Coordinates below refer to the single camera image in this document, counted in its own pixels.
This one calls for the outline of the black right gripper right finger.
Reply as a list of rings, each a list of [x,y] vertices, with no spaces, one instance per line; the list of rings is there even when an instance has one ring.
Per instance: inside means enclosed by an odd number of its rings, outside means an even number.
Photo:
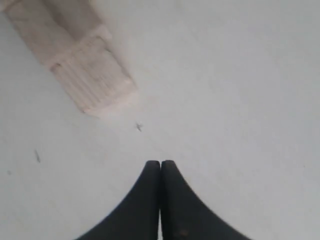
[[[248,239],[201,201],[172,160],[161,163],[160,217],[164,240]]]

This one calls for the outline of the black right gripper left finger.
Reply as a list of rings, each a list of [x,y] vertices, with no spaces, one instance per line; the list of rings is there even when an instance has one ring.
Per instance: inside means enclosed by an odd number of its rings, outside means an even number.
[[[157,240],[160,163],[149,160],[121,203],[79,240]]]

